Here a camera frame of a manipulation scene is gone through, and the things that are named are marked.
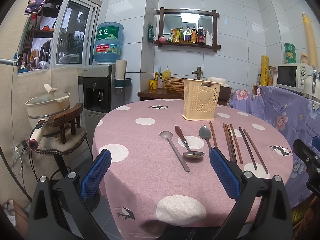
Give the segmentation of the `black gold-band chopstick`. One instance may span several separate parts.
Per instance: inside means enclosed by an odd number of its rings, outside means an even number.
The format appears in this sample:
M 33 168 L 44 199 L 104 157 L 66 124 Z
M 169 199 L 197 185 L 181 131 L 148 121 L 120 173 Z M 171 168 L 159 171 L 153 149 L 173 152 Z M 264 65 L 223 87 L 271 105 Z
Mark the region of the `black gold-band chopstick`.
M 229 134 L 229 140 L 230 140 L 230 147 L 231 147 L 232 156 L 233 156 L 232 157 L 233 158 L 233 162 L 237 163 L 235 147 L 234 147 L 234 144 L 233 144 L 233 137 L 232 137 L 232 133 L 231 133 L 230 127 L 228 125 L 227 125 L 227 131 L 228 131 L 228 134 Z

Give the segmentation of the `wooden handled steel spoon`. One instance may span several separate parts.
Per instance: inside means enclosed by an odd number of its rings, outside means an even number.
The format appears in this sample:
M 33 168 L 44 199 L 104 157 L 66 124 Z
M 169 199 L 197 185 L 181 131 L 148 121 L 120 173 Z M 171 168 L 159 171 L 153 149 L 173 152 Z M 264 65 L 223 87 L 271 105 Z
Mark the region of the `wooden handled steel spoon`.
M 175 132 L 176 134 L 179 136 L 179 138 L 181 139 L 183 145 L 185 146 L 185 148 L 187 149 L 187 152 L 183 153 L 183 156 L 185 158 L 188 159 L 200 159 L 204 157 L 204 153 L 203 152 L 199 152 L 199 151 L 192 151 L 188 145 L 188 142 L 186 140 L 186 138 L 183 135 L 182 130 L 180 129 L 179 126 L 175 126 Z

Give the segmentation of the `purple floral cloth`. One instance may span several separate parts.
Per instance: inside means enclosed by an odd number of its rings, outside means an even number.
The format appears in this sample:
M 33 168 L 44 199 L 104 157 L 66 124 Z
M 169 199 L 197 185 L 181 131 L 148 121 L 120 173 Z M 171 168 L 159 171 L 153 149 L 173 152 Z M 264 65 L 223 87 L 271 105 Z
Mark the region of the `purple floral cloth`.
M 300 139 L 314 149 L 312 139 L 319 137 L 319 102 L 276 86 L 260 86 L 255 95 L 247 90 L 235 90 L 228 104 L 272 125 L 290 146 Z M 293 154 L 293 168 L 286 183 L 291 207 L 311 195 L 306 187 L 307 179 L 306 165 Z

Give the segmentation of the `dark wooden chair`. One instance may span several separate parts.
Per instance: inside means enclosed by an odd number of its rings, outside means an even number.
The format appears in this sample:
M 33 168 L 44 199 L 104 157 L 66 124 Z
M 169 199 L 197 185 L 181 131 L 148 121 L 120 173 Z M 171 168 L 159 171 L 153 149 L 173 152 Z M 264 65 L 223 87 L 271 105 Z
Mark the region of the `dark wooden chair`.
M 64 156 L 76 151 L 84 141 L 87 141 L 87 132 L 81 126 L 82 103 L 64 110 L 48 118 L 40 120 L 33 128 L 29 140 L 29 163 L 36 175 L 33 152 L 52 155 L 58 166 L 58 171 L 65 177 L 70 169 L 66 166 Z

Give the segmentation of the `white microwave oven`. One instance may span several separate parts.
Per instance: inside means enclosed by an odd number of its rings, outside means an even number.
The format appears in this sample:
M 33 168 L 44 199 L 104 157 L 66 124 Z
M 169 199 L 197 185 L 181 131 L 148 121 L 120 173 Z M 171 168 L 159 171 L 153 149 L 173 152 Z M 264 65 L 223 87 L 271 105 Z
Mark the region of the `white microwave oven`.
M 311 75 L 313 68 L 306 63 L 284 63 L 277 67 L 276 86 L 302 93 L 308 75 Z

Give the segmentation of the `tall yellow rolled mat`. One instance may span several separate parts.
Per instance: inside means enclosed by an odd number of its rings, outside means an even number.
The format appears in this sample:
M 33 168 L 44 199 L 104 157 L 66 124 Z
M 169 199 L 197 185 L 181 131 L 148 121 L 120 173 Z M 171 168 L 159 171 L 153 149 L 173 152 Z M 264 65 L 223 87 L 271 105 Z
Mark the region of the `tall yellow rolled mat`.
M 305 29 L 306 41 L 308 45 L 308 61 L 310 66 L 314 66 L 318 70 L 318 59 L 316 51 L 316 42 L 313 34 L 313 28 L 310 22 L 308 15 L 305 12 L 302 12 L 302 19 Z

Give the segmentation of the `white brown rice cooker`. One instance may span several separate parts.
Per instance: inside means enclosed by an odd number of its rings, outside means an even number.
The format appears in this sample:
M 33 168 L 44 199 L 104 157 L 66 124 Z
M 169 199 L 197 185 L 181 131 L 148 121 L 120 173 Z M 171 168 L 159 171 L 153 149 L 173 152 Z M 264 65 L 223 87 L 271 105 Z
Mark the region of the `white brown rice cooker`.
M 208 77 L 207 81 L 220 84 L 220 94 L 218 98 L 218 103 L 226 106 L 227 102 L 231 97 L 232 92 L 232 87 L 227 84 L 227 80 L 219 77 Z

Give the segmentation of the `water dispenser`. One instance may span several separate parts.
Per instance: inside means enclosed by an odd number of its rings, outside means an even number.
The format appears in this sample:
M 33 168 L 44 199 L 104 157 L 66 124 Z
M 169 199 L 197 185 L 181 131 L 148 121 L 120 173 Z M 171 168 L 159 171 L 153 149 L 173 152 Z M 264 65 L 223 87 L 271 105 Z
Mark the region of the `water dispenser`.
M 90 145 L 99 121 L 125 102 L 124 90 L 114 86 L 115 73 L 114 63 L 83 68 L 84 116 Z

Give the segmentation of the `dark wooden counter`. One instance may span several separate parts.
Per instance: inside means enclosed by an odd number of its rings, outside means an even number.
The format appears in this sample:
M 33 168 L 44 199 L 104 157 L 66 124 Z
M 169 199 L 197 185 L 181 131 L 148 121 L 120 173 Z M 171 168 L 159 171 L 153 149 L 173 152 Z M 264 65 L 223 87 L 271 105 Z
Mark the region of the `dark wooden counter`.
M 218 98 L 218 104 L 227 106 L 227 103 L 231 97 L 232 89 L 229 87 L 222 87 Z M 137 93 L 140 101 L 155 100 L 155 99 L 180 99 L 183 100 L 184 95 L 181 93 L 175 93 L 167 91 L 166 89 L 146 89 Z

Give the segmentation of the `woven basin sink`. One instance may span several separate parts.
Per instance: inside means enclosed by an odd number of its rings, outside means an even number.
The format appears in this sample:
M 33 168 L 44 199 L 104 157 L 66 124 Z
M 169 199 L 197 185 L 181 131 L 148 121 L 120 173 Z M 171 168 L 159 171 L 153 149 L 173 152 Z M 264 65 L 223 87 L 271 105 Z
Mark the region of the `woven basin sink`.
M 178 77 L 166 77 L 164 79 L 165 89 L 176 94 L 184 93 L 184 79 Z

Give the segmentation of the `orange label bottle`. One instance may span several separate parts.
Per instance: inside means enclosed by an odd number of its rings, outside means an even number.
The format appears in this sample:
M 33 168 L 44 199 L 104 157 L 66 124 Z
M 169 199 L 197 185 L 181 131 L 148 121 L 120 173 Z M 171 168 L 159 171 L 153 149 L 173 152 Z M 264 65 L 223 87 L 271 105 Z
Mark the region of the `orange label bottle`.
M 195 26 L 191 30 L 191 43 L 197 43 L 197 30 Z

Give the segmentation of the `yellow soap bottle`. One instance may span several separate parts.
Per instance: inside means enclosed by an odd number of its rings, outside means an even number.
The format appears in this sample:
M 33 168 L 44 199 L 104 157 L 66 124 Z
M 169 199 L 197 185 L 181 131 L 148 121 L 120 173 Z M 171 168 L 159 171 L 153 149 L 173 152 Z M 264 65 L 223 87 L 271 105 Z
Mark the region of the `yellow soap bottle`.
M 162 73 L 162 79 L 163 79 L 163 88 L 166 89 L 165 81 L 167 78 L 171 77 L 171 71 L 169 70 L 169 66 L 167 65 L 166 70 Z

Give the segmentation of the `blue water jug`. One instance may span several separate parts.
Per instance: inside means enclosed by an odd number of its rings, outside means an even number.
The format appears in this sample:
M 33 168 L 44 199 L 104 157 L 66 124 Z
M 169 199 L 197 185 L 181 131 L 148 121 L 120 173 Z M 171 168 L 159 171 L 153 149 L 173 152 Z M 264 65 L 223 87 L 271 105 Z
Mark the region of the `blue water jug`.
M 104 22 L 97 26 L 93 59 L 97 63 L 115 63 L 120 59 L 124 27 L 118 22 Z

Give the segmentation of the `purple label bottle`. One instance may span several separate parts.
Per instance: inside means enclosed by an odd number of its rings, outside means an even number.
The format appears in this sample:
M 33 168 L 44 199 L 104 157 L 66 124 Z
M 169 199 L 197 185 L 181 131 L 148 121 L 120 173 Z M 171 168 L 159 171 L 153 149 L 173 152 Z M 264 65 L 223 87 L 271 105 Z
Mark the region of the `purple label bottle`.
M 191 30 L 189 25 L 186 26 L 185 32 L 184 32 L 184 42 L 190 43 L 191 42 Z

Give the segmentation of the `window with frame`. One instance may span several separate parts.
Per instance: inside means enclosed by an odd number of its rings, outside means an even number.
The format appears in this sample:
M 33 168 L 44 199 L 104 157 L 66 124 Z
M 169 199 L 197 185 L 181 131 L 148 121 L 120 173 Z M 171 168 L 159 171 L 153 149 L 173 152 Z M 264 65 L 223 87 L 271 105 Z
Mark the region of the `window with frame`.
M 100 0 L 46 0 L 38 14 L 26 15 L 18 73 L 91 65 L 100 7 Z

